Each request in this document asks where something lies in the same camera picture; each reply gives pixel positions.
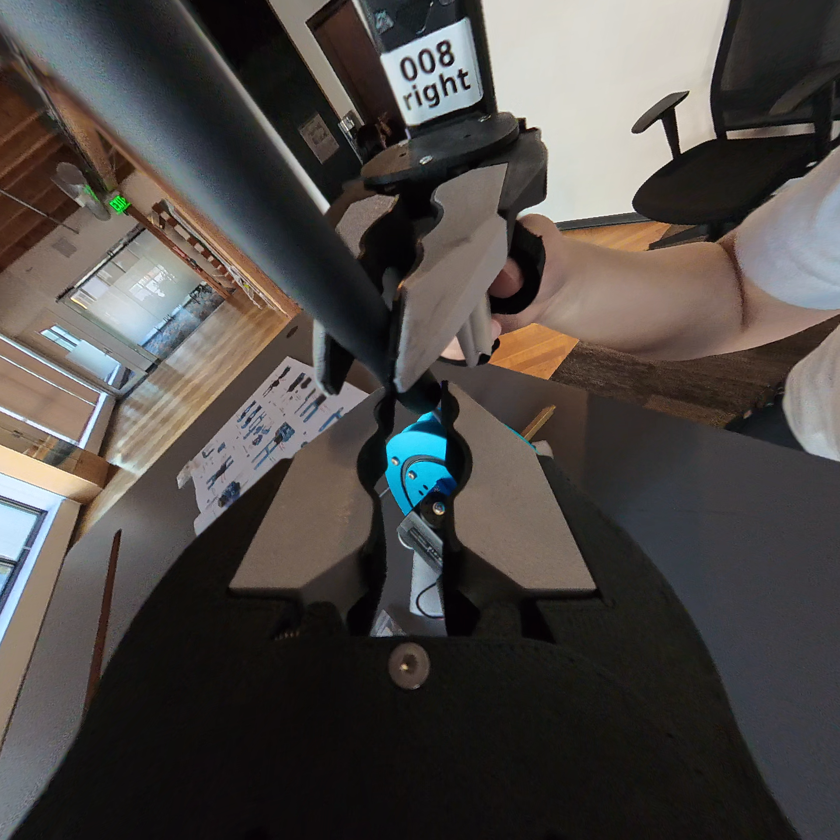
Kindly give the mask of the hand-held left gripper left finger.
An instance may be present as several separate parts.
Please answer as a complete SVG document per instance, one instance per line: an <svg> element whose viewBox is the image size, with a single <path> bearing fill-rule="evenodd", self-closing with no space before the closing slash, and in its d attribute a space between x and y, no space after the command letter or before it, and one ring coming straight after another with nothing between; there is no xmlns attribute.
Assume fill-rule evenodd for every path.
<svg viewBox="0 0 840 840"><path fill-rule="evenodd" d="M379 389L303 447L230 581L243 597L332 604L372 632L386 577L375 490L386 472L388 390Z"/></svg>

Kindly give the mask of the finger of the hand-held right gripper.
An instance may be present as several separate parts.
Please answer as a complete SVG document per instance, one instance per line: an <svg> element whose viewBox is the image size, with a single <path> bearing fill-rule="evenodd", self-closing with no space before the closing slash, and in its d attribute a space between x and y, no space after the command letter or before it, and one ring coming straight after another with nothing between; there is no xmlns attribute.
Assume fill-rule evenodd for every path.
<svg viewBox="0 0 840 840"><path fill-rule="evenodd" d="M379 291L390 312L397 310L397 287L415 263L413 223L397 196L363 196L345 209L332 207L335 232ZM341 394L354 354L314 321L314 370L321 392Z"/></svg>
<svg viewBox="0 0 840 840"><path fill-rule="evenodd" d="M508 165L468 171L432 194L441 213L419 240L421 260L399 285L399 341L394 385L408 392L459 341L468 367L488 361L495 338L488 289L508 258L499 200Z"/></svg>

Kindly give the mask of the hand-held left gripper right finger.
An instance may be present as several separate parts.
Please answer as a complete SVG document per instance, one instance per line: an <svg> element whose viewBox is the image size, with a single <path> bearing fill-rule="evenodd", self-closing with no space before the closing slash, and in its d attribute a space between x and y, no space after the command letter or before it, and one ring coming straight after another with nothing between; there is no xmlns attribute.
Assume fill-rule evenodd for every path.
<svg viewBox="0 0 840 840"><path fill-rule="evenodd" d="M493 606L521 617L540 601L593 599L597 583L533 447L455 383L442 385L441 421L455 479L442 514L446 632L473 632Z"/></svg>

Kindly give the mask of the black electric screwdriver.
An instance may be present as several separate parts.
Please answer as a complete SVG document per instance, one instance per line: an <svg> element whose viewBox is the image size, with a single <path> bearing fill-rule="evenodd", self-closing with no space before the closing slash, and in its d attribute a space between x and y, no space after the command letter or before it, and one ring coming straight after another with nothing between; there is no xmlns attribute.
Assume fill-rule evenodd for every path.
<svg viewBox="0 0 840 840"><path fill-rule="evenodd" d="M430 363L395 385L394 316L181 2L2 2L2 31L406 408L435 408Z"/></svg>

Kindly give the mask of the grey desk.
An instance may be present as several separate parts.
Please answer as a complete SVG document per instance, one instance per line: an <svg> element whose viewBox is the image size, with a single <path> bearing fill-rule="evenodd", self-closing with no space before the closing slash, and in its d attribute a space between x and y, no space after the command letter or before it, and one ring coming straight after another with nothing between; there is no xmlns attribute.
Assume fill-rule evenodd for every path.
<svg viewBox="0 0 840 840"><path fill-rule="evenodd" d="M194 537L176 474L285 358L283 327L71 548L2 750L2 838L78 731L110 541L121 530L109 657ZM544 428L557 463L667 577L704 637L740 731L802 838L838 838L838 463L495 365L442 365L502 423Z"/></svg>

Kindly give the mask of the person's right hand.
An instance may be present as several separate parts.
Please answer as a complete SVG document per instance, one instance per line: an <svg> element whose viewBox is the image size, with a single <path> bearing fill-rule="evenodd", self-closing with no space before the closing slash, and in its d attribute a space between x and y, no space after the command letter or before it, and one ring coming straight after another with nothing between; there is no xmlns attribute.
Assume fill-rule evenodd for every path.
<svg viewBox="0 0 840 840"><path fill-rule="evenodd" d="M491 338L499 340L504 334L526 329L533 323L548 327L550 305L557 300L569 267L569 245L571 240L564 240L557 225L540 214L528 214L517 220L522 231L528 231L531 238L539 240L544 251L544 265L540 274L539 292L531 300L530 307L515 314L491 314ZM488 289L488 294L497 300L508 300L517 296L524 287L524 263L508 256L499 276Z"/></svg>

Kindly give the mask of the black servo motor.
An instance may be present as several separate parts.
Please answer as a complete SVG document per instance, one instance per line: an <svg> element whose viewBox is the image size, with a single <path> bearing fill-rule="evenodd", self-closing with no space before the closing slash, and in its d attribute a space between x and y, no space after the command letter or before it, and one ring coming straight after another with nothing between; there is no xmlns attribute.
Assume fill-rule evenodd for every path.
<svg viewBox="0 0 840 840"><path fill-rule="evenodd" d="M399 543L412 550L435 575L444 561L444 516L448 497L433 486L403 519L397 528Z"/></svg>

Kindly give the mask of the printed instruction sheet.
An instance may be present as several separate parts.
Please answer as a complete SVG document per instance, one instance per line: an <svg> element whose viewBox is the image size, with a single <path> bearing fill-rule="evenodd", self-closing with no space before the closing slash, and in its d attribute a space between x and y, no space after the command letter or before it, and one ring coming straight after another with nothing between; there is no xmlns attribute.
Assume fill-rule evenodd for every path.
<svg viewBox="0 0 840 840"><path fill-rule="evenodd" d="M199 535L281 459L292 459L321 432L366 399L345 383L328 396L314 369L285 358L216 436L181 468L178 486L194 486Z"/></svg>

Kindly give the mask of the brown door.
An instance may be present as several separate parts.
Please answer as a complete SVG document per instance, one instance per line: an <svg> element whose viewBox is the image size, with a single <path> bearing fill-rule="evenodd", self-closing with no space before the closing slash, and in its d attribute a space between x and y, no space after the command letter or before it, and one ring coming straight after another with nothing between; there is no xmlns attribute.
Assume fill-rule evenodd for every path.
<svg viewBox="0 0 840 840"><path fill-rule="evenodd" d="M330 0L306 24L363 124L403 124L379 55L354 2Z"/></svg>

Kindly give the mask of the black office chair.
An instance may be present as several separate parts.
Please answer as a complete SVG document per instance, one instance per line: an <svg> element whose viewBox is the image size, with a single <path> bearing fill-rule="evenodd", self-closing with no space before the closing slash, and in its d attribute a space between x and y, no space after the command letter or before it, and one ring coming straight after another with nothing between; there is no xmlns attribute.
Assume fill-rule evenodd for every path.
<svg viewBox="0 0 840 840"><path fill-rule="evenodd" d="M836 0L729 2L709 86L715 138L680 149L687 91L649 107L631 133L660 122L671 162L638 187L635 213L718 240L838 147L838 78Z"/></svg>

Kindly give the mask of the white shirt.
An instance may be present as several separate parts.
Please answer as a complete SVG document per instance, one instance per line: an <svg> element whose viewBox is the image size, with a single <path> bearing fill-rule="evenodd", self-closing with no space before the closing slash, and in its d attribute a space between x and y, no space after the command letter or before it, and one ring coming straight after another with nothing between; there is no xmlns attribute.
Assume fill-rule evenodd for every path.
<svg viewBox="0 0 840 840"><path fill-rule="evenodd" d="M758 289L796 309L840 307L840 151L740 225L736 258ZM782 412L811 456L840 457L840 332L785 378Z"/></svg>

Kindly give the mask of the framed wall notice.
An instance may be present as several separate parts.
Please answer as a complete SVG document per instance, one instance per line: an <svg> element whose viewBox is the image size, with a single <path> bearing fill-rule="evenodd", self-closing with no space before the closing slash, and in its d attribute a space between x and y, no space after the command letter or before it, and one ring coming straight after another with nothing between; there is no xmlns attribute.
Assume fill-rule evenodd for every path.
<svg viewBox="0 0 840 840"><path fill-rule="evenodd" d="M319 113L305 120L297 127L297 133L321 165L330 162L341 151L337 140Z"/></svg>

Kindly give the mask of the glass wall partition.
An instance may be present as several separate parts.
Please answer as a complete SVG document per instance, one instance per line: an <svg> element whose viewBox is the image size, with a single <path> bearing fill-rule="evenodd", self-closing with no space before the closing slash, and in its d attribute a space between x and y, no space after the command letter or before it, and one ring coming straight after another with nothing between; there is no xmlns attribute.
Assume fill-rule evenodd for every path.
<svg viewBox="0 0 840 840"><path fill-rule="evenodd" d="M87 340L112 361L103 383L130 394L165 363L225 298L150 231L136 225L56 303L103 334Z"/></svg>

